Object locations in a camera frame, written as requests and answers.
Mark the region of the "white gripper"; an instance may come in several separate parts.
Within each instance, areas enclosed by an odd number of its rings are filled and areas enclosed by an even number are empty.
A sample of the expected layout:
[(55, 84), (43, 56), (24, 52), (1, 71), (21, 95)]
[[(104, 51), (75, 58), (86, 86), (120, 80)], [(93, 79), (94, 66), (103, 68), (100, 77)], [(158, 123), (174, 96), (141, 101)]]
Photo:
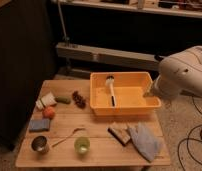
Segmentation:
[(150, 97), (152, 94), (162, 99), (169, 99), (169, 89), (169, 84), (161, 76), (158, 76), (151, 84), (149, 91), (144, 92), (143, 97)]

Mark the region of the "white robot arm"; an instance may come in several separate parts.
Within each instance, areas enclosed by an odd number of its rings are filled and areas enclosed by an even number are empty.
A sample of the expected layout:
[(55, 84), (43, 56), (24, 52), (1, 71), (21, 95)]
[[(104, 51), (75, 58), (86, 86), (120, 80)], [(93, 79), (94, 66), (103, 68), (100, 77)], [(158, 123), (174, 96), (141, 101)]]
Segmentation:
[(194, 46), (165, 57), (158, 66), (158, 77), (144, 92), (174, 100), (182, 91), (202, 97), (202, 46)]

